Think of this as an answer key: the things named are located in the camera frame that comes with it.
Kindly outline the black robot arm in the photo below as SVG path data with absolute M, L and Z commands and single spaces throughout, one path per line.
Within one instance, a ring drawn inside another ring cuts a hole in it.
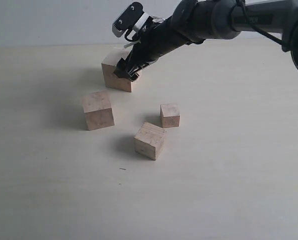
M 298 0 L 183 0 L 166 19 L 146 13 L 135 1 L 113 22 L 112 32 L 132 45 L 114 71 L 132 82 L 141 70 L 183 45 L 231 40 L 242 32 L 256 32 L 279 44 L 298 70 Z

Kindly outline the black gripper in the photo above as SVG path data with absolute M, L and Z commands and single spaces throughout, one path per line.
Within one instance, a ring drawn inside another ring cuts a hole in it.
M 169 17 L 146 31 L 140 42 L 134 45 L 126 61 L 120 58 L 113 73 L 118 78 L 127 78 L 127 68 L 129 80 L 135 82 L 140 77 L 143 68 L 187 43 L 189 39 L 172 28 Z

